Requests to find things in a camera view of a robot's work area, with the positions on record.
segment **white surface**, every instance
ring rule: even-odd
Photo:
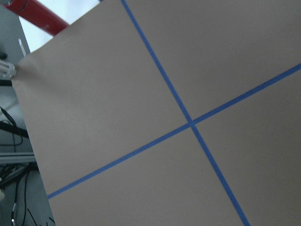
[[[39,0],[39,2],[69,24],[72,24],[99,3],[97,0]],[[31,52],[37,50],[52,39],[51,35],[27,20],[20,17],[20,21]]]

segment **red tube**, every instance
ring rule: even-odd
[[[53,36],[69,26],[64,20],[36,0],[13,0],[4,7]]]

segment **blue line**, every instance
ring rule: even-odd
[[[203,121],[203,120],[205,120],[205,119],[207,119],[207,118],[209,118],[209,117],[211,117],[211,116],[227,109],[228,107],[231,107],[232,105],[237,104],[238,102],[252,96],[253,94],[258,93],[259,91],[275,84],[276,82],[292,75],[293,73],[299,71],[300,69],[301,69],[301,64],[298,64],[295,67],[292,67],[291,69],[287,70],[286,72],[283,72],[282,74],[277,75],[276,77],[264,82],[263,84],[247,91],[246,93],[244,93],[244,94],[242,94],[242,95],[240,95],[240,96],[224,103],[223,105],[221,105],[221,106],[219,106],[219,107],[217,107],[217,108],[215,108],[215,109],[213,109],[213,110],[211,110],[211,111],[209,111],[209,112],[207,112],[207,113],[205,113],[205,114],[203,114],[199,117],[197,117],[195,120],[193,120],[193,122],[194,123],[199,123],[199,122],[201,122],[201,121]]]
[[[186,108],[185,108],[183,102],[181,101],[181,99],[180,99],[179,95],[177,94],[177,92],[176,92],[174,86],[172,85],[170,79],[168,78],[166,72],[164,71],[164,69],[163,69],[161,63],[159,62],[159,60],[158,60],[158,58],[157,58],[155,52],[153,51],[153,49],[151,48],[149,42],[147,41],[147,39],[146,39],[144,33],[142,32],[142,30],[141,30],[139,24],[137,23],[137,21],[136,21],[136,19],[135,19],[133,13],[131,12],[129,6],[127,5],[126,0],[121,0],[121,2],[122,2],[122,4],[123,4],[123,6],[124,6],[126,12],[128,13],[129,17],[131,18],[131,20],[132,20],[132,22],[133,22],[133,24],[134,24],[136,30],[138,31],[138,33],[139,33],[141,39],[143,40],[143,42],[144,42],[146,48],[148,49],[148,51],[149,51],[149,53],[150,53],[150,55],[151,55],[153,61],[154,61],[155,64],[157,65],[157,67],[158,67],[158,69],[159,69],[159,71],[160,71],[162,77],[164,78],[166,84],[168,85],[168,87],[169,87],[171,93],[173,94],[175,100],[177,101],[177,103],[178,103],[178,105],[179,105],[181,111],[183,112],[183,114],[184,114],[184,116],[185,116],[185,118],[186,118],[188,124],[191,126],[191,128],[192,128],[192,130],[193,130],[195,136],[197,137],[197,139],[198,139],[198,141],[199,141],[201,147],[204,149],[204,152],[205,152],[205,154],[206,154],[208,160],[210,161],[210,163],[211,163],[213,169],[215,170],[215,172],[216,172],[216,174],[217,174],[217,176],[218,176],[220,182],[222,183],[224,189],[226,190],[226,192],[227,192],[227,194],[228,194],[228,197],[231,199],[231,201],[232,201],[232,203],[233,203],[233,205],[234,205],[234,207],[235,207],[235,209],[236,209],[236,211],[237,211],[239,217],[241,218],[241,220],[242,220],[242,222],[244,223],[245,226],[250,226],[250,224],[249,224],[249,222],[248,222],[246,216],[244,215],[244,213],[243,213],[243,211],[242,211],[242,209],[241,209],[239,203],[237,202],[237,200],[236,200],[236,198],[235,198],[233,192],[231,191],[229,185],[227,184],[226,179],[224,178],[224,176],[223,176],[221,170],[219,169],[218,165],[216,164],[216,162],[215,162],[213,156],[211,155],[211,153],[210,153],[208,147],[205,145],[204,140],[202,139],[200,133],[198,132],[198,129],[196,128],[194,121],[192,121],[192,119],[191,119],[191,117],[190,117],[188,111],[186,110]]]
[[[130,10],[129,6],[127,5],[126,0],[121,0],[121,2],[122,2],[122,4],[123,4],[125,10],[127,11],[127,14],[128,14],[129,17],[131,18],[131,20],[132,20],[132,22],[133,22],[133,24],[134,24],[136,30],[138,31],[138,33],[139,33],[139,35],[140,35],[142,41],[144,42],[144,44],[145,44],[147,50],[149,51],[149,53],[150,53],[150,55],[151,55],[153,61],[155,62],[157,68],[159,69],[159,71],[160,71],[160,73],[161,73],[163,79],[165,80],[167,86],[169,87],[171,93],[173,94],[175,100],[177,101],[177,103],[178,103],[180,109],[182,110],[182,112],[183,112],[183,114],[184,114],[186,120],[187,120],[187,121],[192,121],[192,119],[191,119],[191,117],[189,116],[188,111],[186,110],[186,108],[185,108],[185,106],[184,106],[182,100],[180,99],[179,95],[178,95],[177,92],[175,91],[174,86],[172,85],[172,83],[171,83],[170,79],[168,78],[168,76],[167,76],[167,74],[166,74],[164,68],[162,67],[160,61],[158,60],[158,58],[157,58],[157,56],[156,56],[154,50],[152,49],[150,43],[147,41],[146,36],[144,35],[143,31],[141,30],[139,24],[137,23],[137,21],[136,21],[134,15],[133,15],[132,11]]]
[[[117,160],[115,160],[115,161],[113,161],[113,162],[111,162],[111,163],[109,163],[109,164],[93,171],[92,173],[89,173],[89,174],[83,176],[82,178],[80,178],[80,179],[78,179],[78,180],[76,180],[76,181],[74,181],[74,182],[58,189],[57,191],[49,194],[48,199],[51,199],[51,198],[59,195],[60,193],[63,193],[65,191],[69,190],[70,188],[73,188],[74,186],[76,186],[76,185],[78,185],[78,184],[80,184],[80,183],[82,183],[82,182],[84,182],[84,181],[86,181],[86,180],[88,180],[88,179],[90,179],[90,178],[92,178],[92,177],[94,177],[94,176],[96,176],[96,175],[112,168],[113,166],[116,166],[116,165],[122,163],[123,161],[125,161],[129,158],[134,157],[135,155],[149,149],[150,147],[153,147],[154,145],[157,145],[158,143],[160,143],[160,142],[162,142],[162,141],[164,141],[164,140],[166,140],[166,139],[168,139],[168,138],[170,138],[170,137],[172,137],[172,136],[174,136],[174,135],[176,135],[176,134],[178,134],[178,133],[180,133],[180,132],[182,132],[182,131],[184,131],[188,128],[189,128],[188,124],[185,124],[185,125],[180,126],[179,128],[176,128],[175,130],[159,137],[158,139],[153,140],[153,141],[149,142],[148,144],[146,144],[146,145],[144,145],[144,146],[142,146],[142,147],[140,147],[140,148],[124,155],[124,156],[122,156],[121,158],[119,158],[119,159],[117,159]]]
[[[194,132],[195,136],[197,137],[199,143],[201,144],[201,147],[203,148],[205,155],[207,156],[208,160],[210,161],[212,168],[214,169],[217,177],[219,178],[223,188],[225,189],[228,197],[230,198],[230,200],[231,200],[234,208],[236,209],[236,212],[238,213],[244,226],[250,226],[248,219],[246,218],[243,210],[241,209],[238,201],[236,200],[230,186],[228,185],[224,175],[222,174],[220,168],[218,167],[214,157],[210,153],[209,148],[207,147],[206,143],[204,142],[203,138],[201,137],[197,127],[195,125],[192,125],[191,128],[192,128],[192,131]]]

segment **black bar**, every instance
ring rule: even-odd
[[[26,130],[21,129],[21,128],[16,128],[14,126],[8,125],[8,124],[6,124],[4,122],[1,122],[1,121],[0,121],[0,129],[4,130],[4,131],[7,131],[7,132],[10,132],[10,133],[14,133],[16,135],[21,135],[25,138],[29,138],[28,133],[27,133]]]
[[[0,80],[0,86],[13,86],[10,80]]]

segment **red object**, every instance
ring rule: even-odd
[[[13,0],[4,7],[53,36],[69,26],[64,20],[36,0]]]

